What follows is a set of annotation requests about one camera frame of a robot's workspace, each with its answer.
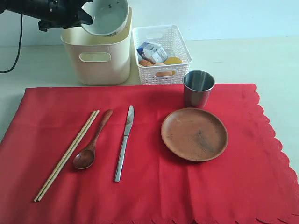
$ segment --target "table knife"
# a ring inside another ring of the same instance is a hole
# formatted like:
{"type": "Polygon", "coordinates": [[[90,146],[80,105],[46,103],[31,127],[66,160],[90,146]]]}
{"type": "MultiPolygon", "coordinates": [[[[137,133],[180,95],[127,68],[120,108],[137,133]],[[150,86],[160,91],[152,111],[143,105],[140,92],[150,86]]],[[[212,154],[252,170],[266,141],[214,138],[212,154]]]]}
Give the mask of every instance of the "table knife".
{"type": "Polygon", "coordinates": [[[121,180],[121,171],[122,171],[122,166],[125,158],[128,137],[133,125],[133,120],[134,120],[134,107],[130,106],[128,110],[127,122],[126,122],[125,132],[123,135],[123,141],[121,145],[121,153],[118,159],[117,170],[115,174],[115,182],[119,182],[121,180]]]}

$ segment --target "table surface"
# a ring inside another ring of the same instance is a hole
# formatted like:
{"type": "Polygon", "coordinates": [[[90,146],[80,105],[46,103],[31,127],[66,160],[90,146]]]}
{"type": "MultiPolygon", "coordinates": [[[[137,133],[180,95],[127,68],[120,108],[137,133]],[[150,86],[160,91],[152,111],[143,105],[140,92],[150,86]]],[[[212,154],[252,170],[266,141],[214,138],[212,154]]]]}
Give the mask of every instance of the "table surface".
{"type": "MultiPolygon", "coordinates": [[[[299,174],[299,37],[204,40],[186,42],[193,62],[190,70],[211,73],[217,83],[255,83],[260,105],[290,167],[299,174]]],[[[17,48],[0,48],[0,69],[13,64],[17,48]]],[[[129,79],[140,84],[135,57],[129,79]]],[[[79,83],[63,45],[22,47],[16,68],[0,74],[0,140],[19,106],[25,88],[84,86],[79,83]]]]}

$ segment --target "stainless steel cup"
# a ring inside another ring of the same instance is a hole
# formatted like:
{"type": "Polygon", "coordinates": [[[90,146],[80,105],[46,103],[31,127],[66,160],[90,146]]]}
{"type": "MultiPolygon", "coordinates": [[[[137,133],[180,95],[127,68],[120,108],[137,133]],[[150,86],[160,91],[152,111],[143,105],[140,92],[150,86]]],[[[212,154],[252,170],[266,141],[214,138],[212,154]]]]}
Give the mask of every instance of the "stainless steel cup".
{"type": "Polygon", "coordinates": [[[204,108],[215,85],[214,78],[205,71],[190,71],[183,77],[185,107],[204,108]]]}

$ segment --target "wooden chopsticks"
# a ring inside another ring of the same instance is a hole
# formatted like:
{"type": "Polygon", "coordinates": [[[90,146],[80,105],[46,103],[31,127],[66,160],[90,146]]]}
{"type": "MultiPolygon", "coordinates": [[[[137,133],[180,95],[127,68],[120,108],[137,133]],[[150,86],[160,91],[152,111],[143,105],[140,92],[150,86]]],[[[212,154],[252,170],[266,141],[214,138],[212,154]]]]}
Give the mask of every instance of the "wooden chopsticks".
{"type": "Polygon", "coordinates": [[[45,195],[45,193],[47,192],[47,190],[49,189],[51,184],[54,182],[54,180],[56,179],[56,177],[58,176],[58,174],[60,173],[60,171],[62,170],[62,168],[68,161],[68,159],[70,158],[71,154],[74,152],[74,150],[78,146],[79,142],[84,137],[85,133],[88,131],[89,127],[92,125],[94,119],[97,117],[99,112],[100,112],[99,110],[93,111],[93,113],[91,114],[89,119],[86,121],[86,123],[84,124],[81,131],[76,136],[75,140],[71,143],[70,147],[68,148],[68,150],[66,151],[66,153],[64,154],[62,159],[59,161],[59,163],[54,168],[53,172],[47,179],[46,183],[43,185],[42,189],[38,192],[37,196],[34,199],[35,202],[36,201],[39,202],[42,199],[42,197],[45,195]]]}

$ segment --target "white basket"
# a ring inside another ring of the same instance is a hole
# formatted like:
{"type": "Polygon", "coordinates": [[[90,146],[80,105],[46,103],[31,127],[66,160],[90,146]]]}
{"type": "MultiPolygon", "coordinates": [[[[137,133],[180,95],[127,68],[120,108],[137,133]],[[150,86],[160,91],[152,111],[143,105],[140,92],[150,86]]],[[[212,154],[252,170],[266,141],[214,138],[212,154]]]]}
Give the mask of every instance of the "white basket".
{"type": "Polygon", "coordinates": [[[137,27],[132,31],[136,64],[139,69],[139,77],[142,84],[181,84],[184,74],[189,70],[192,58],[183,40],[183,37],[175,25],[162,25],[154,27],[137,27]],[[139,65],[142,60],[137,52],[137,48],[145,41],[159,43],[170,53],[170,55],[180,58],[182,64],[143,67],[139,65]],[[174,71],[174,75],[157,77],[157,72],[174,71]]]}
{"type": "Polygon", "coordinates": [[[63,30],[61,40],[80,82],[116,85],[130,75],[132,9],[125,28],[114,36],[95,36],[82,27],[63,30]]]}

